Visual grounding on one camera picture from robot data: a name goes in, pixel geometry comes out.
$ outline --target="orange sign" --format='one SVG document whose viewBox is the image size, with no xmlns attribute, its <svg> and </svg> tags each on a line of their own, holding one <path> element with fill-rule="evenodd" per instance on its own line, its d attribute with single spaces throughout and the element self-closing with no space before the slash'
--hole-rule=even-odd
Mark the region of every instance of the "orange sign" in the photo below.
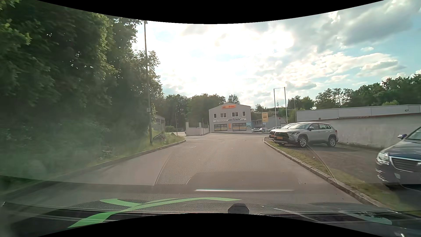
<svg viewBox="0 0 421 237">
<path fill-rule="evenodd" d="M 235 105 L 223 105 L 222 108 L 223 109 L 233 109 L 233 108 L 235 108 Z"/>
</svg>

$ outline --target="road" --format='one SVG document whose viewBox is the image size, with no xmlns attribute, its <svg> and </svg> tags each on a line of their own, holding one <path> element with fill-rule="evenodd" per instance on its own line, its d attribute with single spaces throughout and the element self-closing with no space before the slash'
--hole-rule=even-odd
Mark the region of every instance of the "road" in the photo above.
<svg viewBox="0 0 421 237">
<path fill-rule="evenodd" d="M 359 203 L 269 148 L 262 142 L 265 136 L 220 133 L 187 136 L 187 141 L 180 145 L 62 180 L 7 201 L 53 207 L 110 198 L 171 197 L 235 197 L 254 205 Z"/>
</svg>

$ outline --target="concrete curb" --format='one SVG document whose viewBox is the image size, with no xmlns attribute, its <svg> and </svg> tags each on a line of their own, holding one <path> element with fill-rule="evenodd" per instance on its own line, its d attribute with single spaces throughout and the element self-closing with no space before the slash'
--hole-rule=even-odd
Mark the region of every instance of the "concrete curb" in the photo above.
<svg viewBox="0 0 421 237">
<path fill-rule="evenodd" d="M 248 134 L 248 135 L 262 135 L 269 134 L 268 132 L 210 132 L 215 134 Z"/>
<path fill-rule="evenodd" d="M 377 207 L 387 207 L 386 205 L 372 199 L 371 197 L 361 193 L 358 190 L 355 190 L 353 188 L 351 188 L 350 186 L 344 184 L 341 181 L 338 181 L 336 179 L 334 179 L 333 177 L 331 177 L 330 175 L 327 175 L 326 173 L 312 167 L 311 165 L 308 165 L 304 162 L 302 162 L 300 159 L 295 158 L 293 156 L 290 156 L 289 154 L 285 153 L 284 151 L 281 151 L 280 149 L 270 145 L 268 142 L 263 141 L 266 145 L 268 145 L 269 147 L 271 147 L 272 149 L 274 149 L 275 151 L 277 151 L 278 153 L 281 153 L 282 155 L 284 155 L 285 157 L 287 157 L 288 159 L 294 161 L 295 163 L 301 165 L 302 167 L 304 167 L 306 170 L 310 171 L 311 173 L 315 174 L 316 176 L 322 178 L 324 181 L 332 184 L 333 186 L 335 186 L 336 188 L 344 191 L 345 193 L 347 193 L 348 195 L 352 196 L 353 198 L 355 198 L 356 200 L 360 201 L 363 204 L 368 204 L 368 205 L 374 205 Z"/>
<path fill-rule="evenodd" d="M 104 167 L 112 166 L 112 165 L 130 160 L 130 159 L 133 159 L 133 158 L 136 158 L 136 157 L 139 157 L 139 156 L 143 156 L 143 155 L 155 152 L 155 151 L 159 151 L 159 150 L 162 150 L 162 149 L 165 149 L 165 148 L 169 148 L 169 147 L 172 147 L 172 146 L 175 146 L 175 145 L 179 145 L 179 144 L 184 143 L 184 142 L 186 142 L 185 139 L 183 141 L 180 141 L 180 142 L 172 143 L 172 144 L 169 144 L 169 145 L 165 145 L 165 146 L 158 147 L 158 148 L 151 149 L 151 150 L 147 150 L 147 151 L 138 152 L 138 153 L 135 153 L 135 154 L 132 154 L 132 155 L 129 155 L 129 156 L 125 156 L 125 157 L 118 158 L 118 159 L 115 159 L 115 160 L 110 160 L 110 161 L 107 161 L 107 162 L 104 162 L 104 163 L 101 163 L 101 164 L 97 164 L 97 165 L 94 165 L 94 166 L 91 166 L 91 167 L 87 167 L 87 168 L 84 168 L 84 169 L 76 170 L 76 171 L 67 173 L 65 175 L 60 175 L 58 177 L 55 177 L 54 179 L 65 180 L 65 179 L 71 178 L 71 177 L 76 176 L 76 175 L 82 175 L 82 174 L 90 172 L 90 171 L 94 171 L 94 170 L 98 170 L 98 169 L 101 169 L 101 168 L 104 168 Z M 36 191 L 38 189 L 49 187 L 49 186 L 51 186 L 51 185 L 53 185 L 54 183 L 57 183 L 57 182 L 60 182 L 60 181 L 40 180 L 39 183 L 36 183 L 34 185 L 31 185 L 31 186 L 24 187 L 22 189 L 10 191 L 10 192 L 5 193 L 3 195 L 4 196 L 10 196 L 10 195 L 16 195 L 16 194 L 22 195 L 24 193 L 31 193 L 31 192 Z"/>
</svg>

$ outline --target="bush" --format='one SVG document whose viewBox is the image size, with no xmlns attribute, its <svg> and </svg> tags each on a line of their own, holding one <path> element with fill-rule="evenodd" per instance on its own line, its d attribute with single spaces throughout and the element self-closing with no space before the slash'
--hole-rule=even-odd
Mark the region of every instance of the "bush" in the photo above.
<svg viewBox="0 0 421 237">
<path fill-rule="evenodd" d="M 165 126 L 165 132 L 176 132 L 176 128 L 173 126 Z"/>
</svg>

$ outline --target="ortner sign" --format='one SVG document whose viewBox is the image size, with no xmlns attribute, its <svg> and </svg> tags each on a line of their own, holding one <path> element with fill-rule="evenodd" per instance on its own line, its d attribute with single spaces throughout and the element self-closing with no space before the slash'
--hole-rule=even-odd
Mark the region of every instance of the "ortner sign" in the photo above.
<svg viewBox="0 0 421 237">
<path fill-rule="evenodd" d="M 222 109 L 234 109 L 235 105 L 223 105 Z"/>
<path fill-rule="evenodd" d="M 214 119 L 214 123 L 218 122 L 231 122 L 231 121 L 246 121 L 246 118 L 223 118 L 223 119 Z"/>
</svg>

